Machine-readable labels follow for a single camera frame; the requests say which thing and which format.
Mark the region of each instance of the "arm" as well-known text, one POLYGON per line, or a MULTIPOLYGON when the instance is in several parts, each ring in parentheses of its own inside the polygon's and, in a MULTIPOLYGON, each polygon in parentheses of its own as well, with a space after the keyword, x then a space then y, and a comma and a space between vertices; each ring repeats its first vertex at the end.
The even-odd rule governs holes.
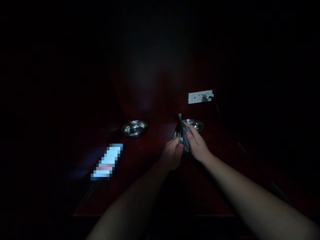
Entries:
POLYGON ((183 147, 179 138, 168 142, 160 160, 105 211, 87 240, 138 239, 148 223, 161 185, 180 164, 183 147))
POLYGON ((259 239, 320 239, 309 218, 215 157, 197 130, 187 139, 191 153, 210 172, 246 225, 259 239))

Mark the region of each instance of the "cloth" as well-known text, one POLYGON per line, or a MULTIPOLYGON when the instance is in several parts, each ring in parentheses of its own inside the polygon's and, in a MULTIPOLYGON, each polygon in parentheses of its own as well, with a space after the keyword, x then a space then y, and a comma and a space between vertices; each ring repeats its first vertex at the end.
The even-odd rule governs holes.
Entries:
POLYGON ((186 152, 190 152, 189 142, 188 142, 188 139, 186 136, 186 132, 190 131, 190 129, 182 122, 181 116, 182 116, 181 113, 179 113, 180 124, 181 124, 181 128, 182 128, 182 131, 180 132, 180 134, 182 135, 182 138, 183 138, 184 150, 186 152))

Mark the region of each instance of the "dark wooden table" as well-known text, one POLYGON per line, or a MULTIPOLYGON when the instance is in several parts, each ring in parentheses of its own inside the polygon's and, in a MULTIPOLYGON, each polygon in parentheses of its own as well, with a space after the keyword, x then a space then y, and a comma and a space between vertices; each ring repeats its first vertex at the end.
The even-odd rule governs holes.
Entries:
MULTIPOLYGON (((218 122, 204 122, 204 125, 200 134, 213 154, 279 196, 224 126, 218 122)), ((175 127, 176 123, 150 124, 140 138, 123 137, 120 143, 126 148, 112 178, 101 181, 87 202, 76 209, 74 216, 101 216, 128 186, 159 159, 165 143, 173 138, 175 127)), ((309 217, 320 216, 320 199, 304 188, 299 179, 280 164, 256 153, 245 141, 241 144, 299 211, 309 217)), ((183 155, 179 168, 172 171, 164 182, 153 211, 153 216, 173 215, 235 216, 209 174, 188 154, 183 155)))

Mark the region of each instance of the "wall socket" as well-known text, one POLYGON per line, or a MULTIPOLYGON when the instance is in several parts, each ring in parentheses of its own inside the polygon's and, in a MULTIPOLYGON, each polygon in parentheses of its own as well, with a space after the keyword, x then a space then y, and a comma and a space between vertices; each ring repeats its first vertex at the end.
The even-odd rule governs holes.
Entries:
POLYGON ((204 93, 212 94, 212 90, 189 93, 188 104, 211 101, 211 98, 209 98, 209 99, 203 98, 204 93))

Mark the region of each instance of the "stainless steel bowl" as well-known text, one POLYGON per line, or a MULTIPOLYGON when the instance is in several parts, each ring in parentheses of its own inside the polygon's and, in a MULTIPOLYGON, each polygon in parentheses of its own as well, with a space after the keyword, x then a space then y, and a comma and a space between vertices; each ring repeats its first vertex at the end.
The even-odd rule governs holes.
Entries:
POLYGON ((122 127, 121 132, 126 137, 137 138, 140 137, 147 130, 147 127, 148 124, 146 121, 135 120, 125 124, 122 127))
POLYGON ((202 123, 202 122, 200 122, 200 121, 198 121, 198 120, 194 120, 194 119, 185 119, 185 120, 182 120, 182 121, 184 121, 184 122, 186 122, 186 123, 189 123, 189 124, 193 125, 193 126, 194 126, 194 128, 195 128, 198 132, 202 131, 202 130, 203 130, 203 128, 204 128, 203 123, 202 123))
MULTIPOLYGON (((194 119, 185 119, 185 120, 182 120, 184 122, 187 122, 191 125, 194 126, 194 128, 200 132, 201 130, 203 130, 204 128, 204 125, 202 122, 198 121, 198 120, 194 120, 194 119)), ((183 143, 183 137, 181 135, 181 132, 182 132, 182 127, 181 127, 181 124, 180 122, 177 124, 176 126, 176 129, 174 131, 174 135, 173 135, 173 138, 176 138, 176 137, 179 137, 180 136, 180 142, 183 143)))

